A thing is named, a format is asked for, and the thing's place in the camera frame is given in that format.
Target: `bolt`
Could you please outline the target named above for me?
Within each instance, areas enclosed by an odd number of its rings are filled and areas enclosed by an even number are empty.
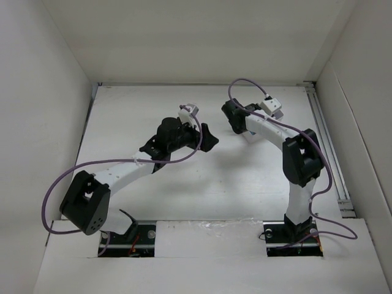
[[[155,231],[153,231],[153,230],[151,230],[151,231],[148,231],[148,233],[147,233],[147,237],[149,238],[149,239],[154,239],[155,238]]]
[[[317,230],[315,228],[311,228],[309,233],[312,234],[314,237],[317,237],[319,235],[319,233],[317,232]]]
[[[267,228],[265,231],[265,238],[268,238],[268,239],[270,239],[270,238],[272,238],[272,230],[270,229],[270,228]]]

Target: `wire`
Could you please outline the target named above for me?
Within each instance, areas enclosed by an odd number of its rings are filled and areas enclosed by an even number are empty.
[[[263,240],[263,241],[265,241],[265,239],[262,239],[262,236],[263,236],[263,235],[265,235],[265,232],[263,232],[263,233],[259,234],[258,238],[259,238],[260,240]]]
[[[132,253],[134,253],[134,247],[135,247],[136,242],[139,240],[139,238],[140,238],[140,234],[137,234],[135,241],[132,243],[132,247],[128,251],[128,256],[130,256]]]
[[[102,254],[104,254],[110,244],[110,232],[105,232],[105,233],[106,233],[106,235],[108,235],[108,239],[106,241],[105,247],[101,250],[101,252],[98,253],[98,256],[101,256]]]
[[[348,226],[346,226],[346,225],[344,225],[344,224],[341,224],[340,222],[336,222],[335,220],[325,219],[324,217],[316,216],[316,215],[313,213],[313,211],[312,211],[313,199],[314,199],[315,197],[319,196],[319,195],[322,195],[322,194],[324,194],[324,193],[327,193],[327,192],[332,188],[332,185],[333,185],[333,177],[332,177],[332,171],[331,171],[330,165],[328,164],[328,161],[326,160],[326,158],[325,158],[324,154],[322,153],[321,149],[319,148],[319,146],[317,146],[316,142],[313,141],[312,138],[309,137],[306,133],[304,133],[302,130],[297,129],[296,127],[290,126],[290,125],[288,125],[288,124],[284,124],[284,123],[282,123],[282,122],[280,122],[280,121],[277,121],[277,120],[275,120],[275,119],[271,119],[270,117],[266,117],[266,116],[264,116],[264,115],[262,115],[262,114],[260,114],[260,113],[257,113],[257,112],[254,112],[254,111],[245,109],[242,105],[236,103],[235,100],[234,100],[233,97],[232,97],[232,87],[233,87],[233,85],[234,85],[235,83],[237,83],[238,81],[246,81],[246,82],[248,82],[248,83],[251,83],[251,84],[253,84],[254,86],[258,87],[258,89],[260,89],[265,95],[267,95],[266,91],[265,91],[259,84],[257,84],[256,82],[254,82],[254,81],[252,81],[252,80],[250,80],[250,79],[247,79],[247,78],[237,78],[236,80],[232,81],[232,82],[229,84],[227,93],[228,93],[228,97],[230,98],[230,100],[231,100],[238,108],[242,109],[242,110],[245,111],[246,113],[250,113],[250,114],[252,114],[252,115],[258,116],[259,118],[267,119],[269,122],[271,122],[271,123],[273,123],[273,124],[277,124],[278,126],[285,127],[285,128],[287,128],[287,129],[290,129],[290,130],[294,130],[295,132],[301,134],[305,139],[307,139],[307,140],[309,141],[309,143],[313,146],[313,148],[314,148],[314,149],[317,151],[317,153],[319,154],[319,156],[320,156],[320,158],[321,158],[321,160],[322,160],[322,162],[323,162],[323,164],[324,164],[324,166],[325,166],[325,168],[326,168],[326,172],[327,172],[327,174],[328,174],[328,185],[327,185],[327,187],[326,187],[324,190],[321,190],[321,191],[319,191],[319,192],[316,192],[315,194],[313,194],[313,195],[311,196],[310,201],[309,201],[309,213],[310,213],[310,215],[311,215],[312,217],[314,217],[315,219],[319,219],[319,220],[321,220],[321,221],[325,221],[325,222],[329,222],[329,223],[334,224],[334,225],[338,225],[338,226],[340,226],[340,227],[342,227],[342,228],[348,230],[350,233],[353,234],[353,236],[347,236],[347,235],[343,235],[343,234],[339,234],[339,233],[335,233],[335,232],[329,232],[329,231],[316,231],[316,232],[310,233],[309,235],[305,236],[304,238],[300,239],[299,241],[297,241],[297,242],[295,242],[295,243],[287,244],[287,245],[285,245],[285,246],[281,246],[281,247],[278,247],[278,248],[280,248],[280,249],[285,249],[285,248],[292,247],[292,246],[294,246],[294,245],[296,245],[296,244],[298,244],[298,243],[302,243],[304,240],[306,240],[306,239],[308,239],[308,238],[310,238],[310,237],[312,237],[312,236],[317,236],[317,235],[319,235],[319,234],[334,235],[334,236],[338,236],[338,237],[342,237],[342,238],[346,238],[346,239],[353,239],[353,240],[358,239],[358,235],[357,235],[351,228],[349,228]]]
[[[181,109],[185,109],[187,111],[189,111],[188,108],[186,108],[186,106],[180,105]],[[82,164],[78,164],[75,165],[74,167],[71,167],[70,169],[66,170],[63,174],[61,174],[57,179],[55,179],[55,181],[53,182],[53,184],[49,187],[49,189],[47,190],[43,201],[42,201],[42,207],[41,207],[41,221],[43,224],[43,227],[46,229],[46,231],[48,231],[51,234],[55,234],[55,235],[67,235],[67,234],[73,234],[73,233],[78,233],[81,232],[81,230],[71,230],[71,231],[56,231],[53,230],[52,228],[50,228],[50,226],[48,225],[47,222],[47,218],[46,218],[46,208],[47,208],[47,203],[48,203],[48,199],[50,194],[52,193],[53,189],[57,186],[57,184],[64,179],[67,175],[69,175],[70,173],[74,172],[75,170],[77,170],[78,168],[81,167],[86,167],[88,165],[95,165],[95,164],[108,164],[108,163],[113,163],[113,162],[144,162],[144,163],[153,163],[153,164],[177,164],[180,162],[183,162],[185,160],[187,160],[188,158],[192,157],[202,146],[202,142],[203,142],[203,131],[202,131],[202,126],[200,125],[199,120],[196,118],[196,116],[194,116],[193,114],[190,114],[191,117],[195,120],[198,131],[200,133],[200,139],[199,142],[196,146],[196,148],[187,156],[180,158],[180,159],[176,159],[176,160],[149,160],[149,159],[105,159],[105,160],[95,160],[95,161],[89,161],[89,162],[83,162]]]

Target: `white floor panel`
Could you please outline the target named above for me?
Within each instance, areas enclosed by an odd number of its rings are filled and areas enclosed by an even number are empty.
[[[282,102],[284,122],[317,131],[304,88],[266,89]],[[250,86],[235,87],[233,94],[245,105],[263,98]],[[200,109],[201,122],[209,125],[220,143],[209,153],[199,152],[186,162],[167,165],[132,183],[111,199],[111,206],[141,220],[281,220],[288,204],[282,154],[265,140],[249,145],[242,136],[235,135],[221,111],[227,100],[226,86],[100,87],[78,163],[130,157],[156,133],[163,118],[177,116],[178,105],[194,102]],[[172,158],[191,151],[184,148]],[[323,171],[315,190],[326,184]],[[314,210],[324,216],[340,217],[336,193],[333,187],[315,200]]]
[[[154,258],[97,258],[99,234],[51,235],[34,293],[389,293],[364,220],[341,222],[358,240],[321,236],[322,258],[267,257],[252,220],[160,222]]]

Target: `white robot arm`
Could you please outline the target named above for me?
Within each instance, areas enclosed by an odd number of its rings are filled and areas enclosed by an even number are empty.
[[[260,105],[250,104],[245,109],[260,113],[269,119],[280,120],[283,117],[282,105],[272,97],[267,97]],[[233,131],[236,134],[252,132],[261,135],[278,147],[283,154],[283,171],[290,183],[288,208],[284,222],[288,239],[296,241],[308,233],[312,223],[309,212],[309,200],[313,194],[316,178],[323,168],[321,158],[311,144],[292,130],[273,124],[268,119],[249,114],[238,108],[233,101],[227,101],[222,107]],[[318,144],[313,130],[304,131]]]
[[[182,148],[198,148],[208,152],[219,140],[211,135],[208,125],[202,123],[202,136],[192,119],[198,108],[188,104],[178,112],[177,118],[165,118],[157,134],[139,149],[134,162],[124,162],[96,174],[77,173],[64,197],[60,212],[83,233],[114,232],[132,239],[138,222],[125,211],[109,208],[110,197],[142,176],[160,170],[170,160],[171,153]]]

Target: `black mounting base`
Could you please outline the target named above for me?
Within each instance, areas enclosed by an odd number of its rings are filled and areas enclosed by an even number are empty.
[[[110,243],[100,257],[154,257],[155,236],[156,221],[139,221],[135,237],[130,241],[121,235],[110,233]],[[107,239],[101,237],[99,252],[106,242]]]
[[[285,231],[285,224],[282,221],[263,222],[267,256],[283,257],[283,256],[323,256],[319,240],[308,238],[303,243],[299,243],[290,248],[281,249],[280,247],[290,244],[291,241]],[[316,228],[316,224],[312,223],[309,230]]]

